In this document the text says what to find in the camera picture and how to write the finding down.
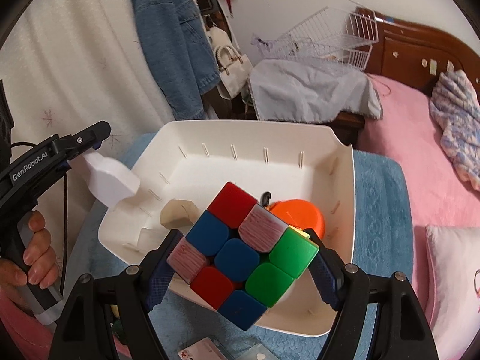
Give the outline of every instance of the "white plastic bin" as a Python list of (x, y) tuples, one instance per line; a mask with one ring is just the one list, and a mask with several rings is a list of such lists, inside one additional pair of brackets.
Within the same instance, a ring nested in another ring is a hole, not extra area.
[[(145, 256), (143, 228), (153, 231), (150, 249), (169, 232), (160, 211), (171, 199), (191, 200), (203, 211), (227, 181), (272, 202), (304, 199), (323, 213), (325, 245), (345, 263), (355, 237), (353, 149), (329, 127), (243, 120), (179, 121), (165, 125), (133, 167), (141, 179), (136, 196), (111, 208), (100, 226), (103, 246), (127, 264)], [(170, 289), (210, 309), (180, 278)], [(285, 333), (317, 337), (328, 333), (335, 312), (322, 302), (308, 270), (279, 303), (256, 323)]]

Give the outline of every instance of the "denim jacket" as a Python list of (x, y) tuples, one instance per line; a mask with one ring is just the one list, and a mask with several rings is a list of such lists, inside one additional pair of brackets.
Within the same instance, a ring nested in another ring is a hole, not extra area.
[(132, 0), (140, 44), (176, 120), (204, 119), (200, 95), (220, 81), (195, 0)]

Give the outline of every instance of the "orange container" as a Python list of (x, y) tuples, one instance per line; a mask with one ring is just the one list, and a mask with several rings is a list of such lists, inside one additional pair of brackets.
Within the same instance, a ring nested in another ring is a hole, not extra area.
[(325, 220), (320, 210), (306, 200), (276, 202), (267, 208), (282, 221), (302, 230), (312, 228), (320, 239), (325, 235)]

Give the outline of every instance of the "finger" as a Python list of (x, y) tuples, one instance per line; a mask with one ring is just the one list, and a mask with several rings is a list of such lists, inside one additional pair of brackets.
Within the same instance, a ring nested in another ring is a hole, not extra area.
[(52, 247), (35, 261), (30, 270), (28, 271), (28, 282), (32, 285), (40, 283), (49, 270), (55, 265), (56, 255)]
[(40, 282), (40, 288), (44, 290), (45, 288), (50, 287), (59, 276), (59, 267), (57, 264), (54, 264), (43, 280)]
[(23, 252), (25, 264), (32, 266), (49, 249), (51, 242), (52, 236), (48, 230), (43, 229), (35, 233)]
[(34, 233), (43, 230), (45, 228), (45, 218), (39, 211), (34, 211), (33, 215), (28, 221), (28, 227)]
[(12, 286), (10, 284), (2, 283), (1, 290), (7, 296), (7, 298), (12, 300), (19, 307), (23, 308), (24, 310), (29, 310), (30, 309), (27, 302), (25, 302), (25, 300), (20, 295), (20, 292), (18, 291), (17, 287)]
[(2, 283), (16, 287), (27, 284), (27, 275), (8, 259), (0, 259), (0, 278)]

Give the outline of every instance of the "floral blanket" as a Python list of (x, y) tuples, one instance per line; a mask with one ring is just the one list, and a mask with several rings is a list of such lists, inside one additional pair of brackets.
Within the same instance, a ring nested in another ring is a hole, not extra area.
[(460, 179), (480, 191), (480, 107), (464, 71), (440, 74), (430, 114), (443, 130), (440, 145)]

